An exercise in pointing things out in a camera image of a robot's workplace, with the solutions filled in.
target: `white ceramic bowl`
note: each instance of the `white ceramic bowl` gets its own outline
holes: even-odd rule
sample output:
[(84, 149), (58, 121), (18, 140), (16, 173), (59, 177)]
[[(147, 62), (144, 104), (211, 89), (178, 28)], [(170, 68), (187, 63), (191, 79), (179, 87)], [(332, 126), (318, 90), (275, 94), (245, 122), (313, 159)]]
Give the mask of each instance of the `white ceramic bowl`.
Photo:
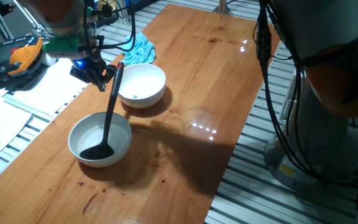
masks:
[(142, 63), (124, 69), (119, 98), (133, 108), (146, 108), (158, 102), (167, 79), (161, 68)]
[(125, 156), (131, 144), (132, 131), (128, 120), (114, 113), (108, 139), (109, 145), (114, 149), (114, 155), (99, 160), (80, 157), (80, 152), (102, 141), (105, 117), (106, 112), (100, 112), (83, 118), (74, 126), (68, 137), (68, 147), (71, 153), (80, 162), (91, 167), (107, 167), (115, 164)]

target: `wooden table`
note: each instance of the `wooden table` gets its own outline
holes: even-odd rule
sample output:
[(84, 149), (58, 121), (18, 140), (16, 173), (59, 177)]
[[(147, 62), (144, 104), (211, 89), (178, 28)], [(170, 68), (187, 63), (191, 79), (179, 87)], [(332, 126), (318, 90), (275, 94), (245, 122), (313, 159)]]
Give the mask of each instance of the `wooden table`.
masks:
[(133, 131), (127, 155), (95, 169), (71, 154), (72, 127), (107, 107), (111, 83), (90, 85), (1, 174), (0, 223), (202, 223), (262, 83), (254, 26), (165, 7), (143, 30), (167, 76), (162, 100), (117, 102)]

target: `blue towel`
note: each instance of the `blue towel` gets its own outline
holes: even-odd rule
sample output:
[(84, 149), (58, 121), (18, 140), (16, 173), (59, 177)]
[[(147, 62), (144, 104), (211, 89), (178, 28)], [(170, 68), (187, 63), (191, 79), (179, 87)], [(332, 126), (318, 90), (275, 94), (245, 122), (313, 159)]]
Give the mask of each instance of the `blue towel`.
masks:
[[(122, 46), (123, 49), (130, 49), (132, 41)], [(137, 63), (152, 63), (155, 58), (154, 44), (147, 40), (143, 33), (137, 33), (135, 39), (135, 47), (130, 52), (122, 52), (125, 58), (122, 62), (124, 65), (134, 65)]]

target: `yellow label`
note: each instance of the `yellow label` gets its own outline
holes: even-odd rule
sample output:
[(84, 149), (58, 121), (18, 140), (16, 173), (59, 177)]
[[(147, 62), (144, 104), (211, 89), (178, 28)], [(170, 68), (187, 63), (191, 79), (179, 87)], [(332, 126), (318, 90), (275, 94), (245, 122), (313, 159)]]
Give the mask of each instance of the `yellow label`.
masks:
[(283, 171), (284, 173), (286, 173), (287, 175), (289, 175), (289, 176), (293, 176), (293, 174), (295, 173), (295, 170), (294, 169), (292, 169), (291, 167), (289, 167), (289, 166), (287, 166), (287, 165), (285, 165), (285, 164), (282, 164), (281, 166), (280, 166), (280, 170), (281, 171)]

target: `blue light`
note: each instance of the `blue light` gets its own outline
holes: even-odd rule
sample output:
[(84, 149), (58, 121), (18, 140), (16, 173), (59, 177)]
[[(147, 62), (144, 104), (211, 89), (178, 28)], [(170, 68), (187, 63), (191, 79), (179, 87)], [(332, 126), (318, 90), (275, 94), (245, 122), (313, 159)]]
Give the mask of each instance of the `blue light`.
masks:
[(83, 63), (83, 61), (81, 61), (81, 60), (77, 60), (77, 61), (75, 61), (75, 63), (77, 63), (77, 65), (78, 65), (78, 66), (81, 66), (81, 65), (82, 65), (82, 63)]

